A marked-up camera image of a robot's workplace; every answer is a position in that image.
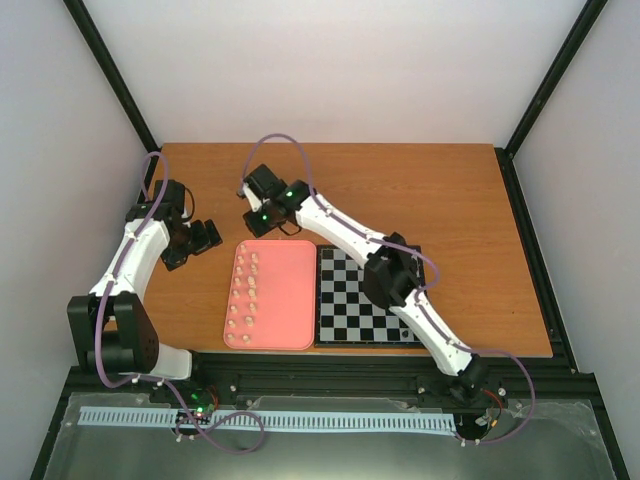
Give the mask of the black white chess board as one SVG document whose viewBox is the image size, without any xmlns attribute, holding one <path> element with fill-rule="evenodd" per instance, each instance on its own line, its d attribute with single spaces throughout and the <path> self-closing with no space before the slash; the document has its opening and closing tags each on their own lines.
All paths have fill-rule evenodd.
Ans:
<svg viewBox="0 0 640 480">
<path fill-rule="evenodd" d="M 372 304 L 362 291 L 364 271 L 333 245 L 317 247 L 316 347 L 411 348 L 422 346 L 392 312 Z"/>
</svg>

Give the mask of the black aluminium frame rail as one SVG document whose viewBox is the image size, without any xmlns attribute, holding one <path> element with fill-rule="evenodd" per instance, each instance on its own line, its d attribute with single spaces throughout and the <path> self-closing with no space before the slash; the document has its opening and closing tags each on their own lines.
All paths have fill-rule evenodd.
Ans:
<svg viewBox="0 0 640 480">
<path fill-rule="evenodd" d="M 600 396 L 594 375 L 571 369 L 563 359 L 527 359 L 524 370 L 505 358 L 486 363 L 486 389 L 504 388 L 509 400 Z M 389 398 L 420 407 L 463 406 L 428 357 L 201 354 L 194 374 L 177 387 L 190 403 L 213 389 L 221 404 L 234 406 L 263 396 Z"/>
</svg>

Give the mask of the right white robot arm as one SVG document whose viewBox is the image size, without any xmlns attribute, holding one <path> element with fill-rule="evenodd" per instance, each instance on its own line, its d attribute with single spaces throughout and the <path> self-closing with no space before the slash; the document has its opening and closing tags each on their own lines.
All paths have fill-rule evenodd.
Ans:
<svg viewBox="0 0 640 480">
<path fill-rule="evenodd" d="M 368 300 L 402 320 L 429 351 L 447 377 L 448 395 L 469 406 L 482 394 L 488 367 L 431 304 L 417 273 L 420 254 L 404 237 L 365 227 L 311 185 L 301 180 L 288 184 L 264 164 L 243 172 L 238 196 L 250 205 L 243 219 L 255 237 L 290 222 L 346 253 L 363 270 L 361 288 Z"/>
</svg>

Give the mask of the pink plastic tray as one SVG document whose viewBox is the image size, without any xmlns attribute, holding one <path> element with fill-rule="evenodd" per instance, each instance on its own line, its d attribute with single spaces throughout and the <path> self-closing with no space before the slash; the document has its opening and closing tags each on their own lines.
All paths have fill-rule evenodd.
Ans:
<svg viewBox="0 0 640 480">
<path fill-rule="evenodd" d="M 239 251 L 239 245 L 246 252 Z M 252 262 L 252 254 L 260 263 Z M 303 351 L 314 339 L 316 246 L 307 240 L 244 240 L 235 251 L 223 330 L 235 350 Z M 254 324 L 247 326 L 245 317 Z M 231 330 L 227 322 L 234 320 Z M 227 335 L 234 334 L 230 344 Z M 250 336 L 244 344 L 242 336 Z"/>
</svg>

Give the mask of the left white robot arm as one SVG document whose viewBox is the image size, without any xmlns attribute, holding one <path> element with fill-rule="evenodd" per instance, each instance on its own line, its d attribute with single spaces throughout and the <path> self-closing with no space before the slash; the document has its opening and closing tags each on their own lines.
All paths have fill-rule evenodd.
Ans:
<svg viewBox="0 0 640 480">
<path fill-rule="evenodd" d="M 180 182 L 157 181 L 153 198 L 127 213 L 105 274 L 67 306 L 82 371 L 173 380 L 174 392 L 190 403 L 206 395 L 208 378 L 192 368 L 190 351 L 160 342 L 143 300 L 158 261 L 173 271 L 222 243 L 212 220 L 195 220 L 187 211 L 185 201 L 192 197 Z"/>
</svg>

